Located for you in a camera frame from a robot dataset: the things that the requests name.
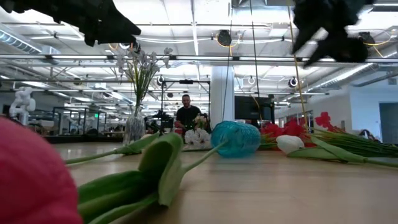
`red flower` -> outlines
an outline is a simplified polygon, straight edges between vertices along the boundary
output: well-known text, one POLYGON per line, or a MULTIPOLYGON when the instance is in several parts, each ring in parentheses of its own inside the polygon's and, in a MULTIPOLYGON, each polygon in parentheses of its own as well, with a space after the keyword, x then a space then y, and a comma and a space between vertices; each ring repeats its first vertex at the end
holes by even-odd
POLYGON ((303 128, 303 126, 298 125, 297 122, 289 121, 285 125, 284 134, 300 137, 305 134, 305 129, 303 128))
POLYGON ((269 123, 261 130, 261 134, 269 134, 270 137, 276 138, 283 135, 283 130, 278 125, 269 123))
POLYGON ((319 126, 322 126, 324 128, 329 128, 331 126, 329 113, 328 112, 322 112, 321 116, 315 118, 315 122, 319 126))

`vase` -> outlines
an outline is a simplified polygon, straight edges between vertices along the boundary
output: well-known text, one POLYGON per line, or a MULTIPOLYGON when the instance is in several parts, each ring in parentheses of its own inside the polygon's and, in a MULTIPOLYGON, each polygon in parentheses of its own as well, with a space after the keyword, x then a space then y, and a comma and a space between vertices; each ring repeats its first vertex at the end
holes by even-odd
POLYGON ((132 141, 137 141, 142 138, 145 135, 145 130, 145 121, 141 112, 131 113, 126 121, 123 145, 127 145, 132 141))

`white wall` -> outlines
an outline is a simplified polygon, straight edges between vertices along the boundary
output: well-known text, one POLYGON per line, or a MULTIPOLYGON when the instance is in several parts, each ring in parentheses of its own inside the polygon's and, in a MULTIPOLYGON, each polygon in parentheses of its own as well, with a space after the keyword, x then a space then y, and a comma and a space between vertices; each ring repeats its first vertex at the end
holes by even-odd
MULTIPOLYGON (((2 113, 3 105, 11 105, 14 102, 15 93, 0 93, 0 113, 2 113)), ((52 111, 54 106, 63 106, 64 98, 54 95, 46 95, 44 93, 33 93, 33 99, 36 101, 36 109, 52 111)))
MULTIPOLYGON (((331 91, 326 96, 312 96, 305 104, 305 110, 312 110, 314 118, 320 116, 322 112, 328 112, 332 125, 340 128, 341 121, 345 121, 346 131, 352 131, 351 102, 348 86, 344 86, 338 91, 331 91)), ((302 113, 301 104, 291 104, 291 108, 276 110, 275 118, 284 118, 297 113, 302 113)), ((320 128, 315 121, 314 127, 320 128)))
MULTIPOLYGON (((376 72, 372 75, 356 80, 353 84, 359 84, 382 77, 385 72, 376 72)), ((398 86, 388 85, 387 80, 373 83, 364 87, 351 88, 351 108, 353 128, 367 129, 374 137, 382 140, 380 103, 397 103, 398 86)))

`black shirt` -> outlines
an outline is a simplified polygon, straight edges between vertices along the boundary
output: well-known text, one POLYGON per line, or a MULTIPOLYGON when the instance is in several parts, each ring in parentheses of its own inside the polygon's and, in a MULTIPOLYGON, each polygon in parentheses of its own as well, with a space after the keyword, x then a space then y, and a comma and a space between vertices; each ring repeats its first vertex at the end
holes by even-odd
POLYGON ((189 108, 181 107, 177 111, 177 121, 180 121, 184 126, 186 126, 192 124, 198 114, 201 114, 201 112, 196 106, 191 106, 189 108))

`rope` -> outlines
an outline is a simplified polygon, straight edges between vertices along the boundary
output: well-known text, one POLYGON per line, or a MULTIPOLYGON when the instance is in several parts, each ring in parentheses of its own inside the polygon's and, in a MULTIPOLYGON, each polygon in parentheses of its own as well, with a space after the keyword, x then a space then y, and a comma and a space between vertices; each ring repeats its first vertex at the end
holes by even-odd
MULTIPOLYGON (((293 23, 292 23, 292 16, 290 15, 290 1, 286 0, 287 3, 287 12, 289 13, 289 22, 290 22, 290 34, 292 36, 292 45, 294 45, 294 37, 293 37, 293 23)), ((300 77, 299 77, 299 66, 297 65, 297 58, 296 54, 293 54, 294 57, 294 65, 296 68, 296 79, 297 79, 297 87, 298 87, 298 92, 300 93, 300 100, 301 100, 301 108, 303 111, 304 115, 304 121, 305 121, 305 131, 308 132, 308 119, 307 119, 307 114, 305 113, 305 107, 304 107, 304 98, 303 98, 303 93, 301 90, 301 83, 300 83, 300 77)))
MULTIPOLYGON (((256 38, 255 38, 255 36, 254 36, 253 9, 252 9, 251 0, 250 0, 249 2, 250 2, 250 15, 251 15, 251 30, 252 30, 252 33, 253 33, 254 64, 255 64, 255 66, 256 66, 257 96, 258 96, 258 99, 260 100, 259 73, 258 73, 258 71, 257 71, 256 38)), ((259 106, 258 102, 256 101, 256 99, 254 99, 254 101, 257 103, 257 106, 259 107, 259 110, 260 110, 260 106, 259 106)), ((261 110, 259 111, 259 115, 260 115, 259 123, 260 123, 260 127, 261 127, 261 119, 262 119, 262 118, 261 118, 261 110)))
MULTIPOLYGON (((231 35, 231 33, 232 33, 232 8, 231 8, 231 25, 229 26, 229 34, 231 35)), ((225 115, 225 99, 226 99, 226 89, 227 89, 227 84, 228 84, 228 76, 229 76, 229 58, 230 57, 232 57, 232 55, 230 55, 230 54, 232 54, 232 52, 231 52, 231 44, 229 45, 229 50, 228 50, 228 61, 227 61, 227 64, 226 64, 226 79, 225 79, 225 91, 224 91, 224 106, 223 106, 223 121, 224 121, 224 115, 225 115)))

